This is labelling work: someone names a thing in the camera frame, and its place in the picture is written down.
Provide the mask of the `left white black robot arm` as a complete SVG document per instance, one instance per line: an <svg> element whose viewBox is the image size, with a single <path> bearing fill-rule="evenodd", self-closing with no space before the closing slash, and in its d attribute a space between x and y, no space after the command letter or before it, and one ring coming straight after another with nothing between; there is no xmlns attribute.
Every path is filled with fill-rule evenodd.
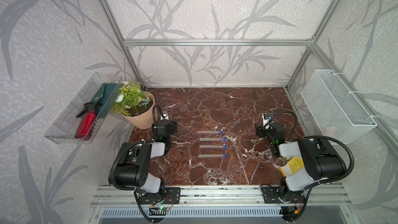
<svg viewBox="0 0 398 224"><path fill-rule="evenodd" d="M161 119L152 125L150 142L123 143L109 172L109 183L119 190L165 196L164 181L149 172L152 158L166 155L177 132L177 122Z"/></svg>

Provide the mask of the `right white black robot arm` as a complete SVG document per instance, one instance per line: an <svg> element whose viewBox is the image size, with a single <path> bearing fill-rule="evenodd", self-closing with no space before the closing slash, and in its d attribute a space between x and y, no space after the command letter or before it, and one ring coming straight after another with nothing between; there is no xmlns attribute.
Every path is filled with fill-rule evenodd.
<svg viewBox="0 0 398 224"><path fill-rule="evenodd" d="M277 188L280 198L287 198L318 185L346 178L354 168L351 150L342 142L322 135L285 141L285 128L269 120L256 125L256 136L266 138L272 153L280 158L298 158L303 166L283 176Z"/></svg>

